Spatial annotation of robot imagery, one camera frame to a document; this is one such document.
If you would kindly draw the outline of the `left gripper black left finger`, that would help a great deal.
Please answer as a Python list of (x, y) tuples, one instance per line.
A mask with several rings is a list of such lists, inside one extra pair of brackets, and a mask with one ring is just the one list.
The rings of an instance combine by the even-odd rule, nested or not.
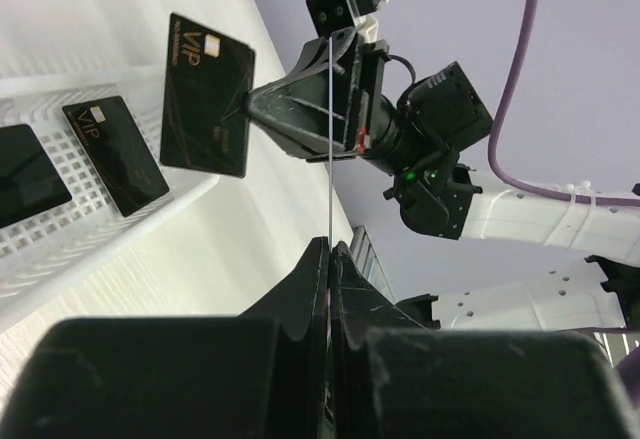
[(330, 248), (235, 317), (77, 318), (40, 340), (5, 438), (318, 438)]

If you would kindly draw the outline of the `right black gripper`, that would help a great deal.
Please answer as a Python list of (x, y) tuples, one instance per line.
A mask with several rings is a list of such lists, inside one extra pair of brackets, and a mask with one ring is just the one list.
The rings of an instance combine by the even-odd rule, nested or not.
[[(367, 43), (352, 28), (333, 38), (333, 159), (363, 155), (384, 133), (393, 106), (382, 95), (389, 45)], [(328, 39), (304, 44), (299, 73), (252, 90), (250, 118), (287, 154), (308, 162), (328, 160)]]

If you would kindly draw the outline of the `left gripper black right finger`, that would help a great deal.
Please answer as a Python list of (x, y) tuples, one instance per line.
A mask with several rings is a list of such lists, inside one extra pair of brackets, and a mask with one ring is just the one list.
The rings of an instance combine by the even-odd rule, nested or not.
[(639, 417), (579, 333), (431, 330), (357, 270), (329, 263), (339, 438), (635, 438)]

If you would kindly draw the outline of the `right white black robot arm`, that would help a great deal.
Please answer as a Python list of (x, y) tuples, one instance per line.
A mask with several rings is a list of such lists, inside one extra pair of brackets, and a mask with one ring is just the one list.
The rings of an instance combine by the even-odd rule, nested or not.
[(598, 333), (639, 328), (639, 198), (589, 185), (512, 186), (462, 164), (492, 119), (457, 63), (382, 92), (383, 40), (344, 28), (306, 43), (294, 69), (252, 90), (249, 117), (287, 154), (307, 162), (361, 158), (392, 178), (384, 192), (411, 231), (441, 239), (503, 239), (577, 251), (577, 262), (503, 286), (401, 300), (432, 329)]

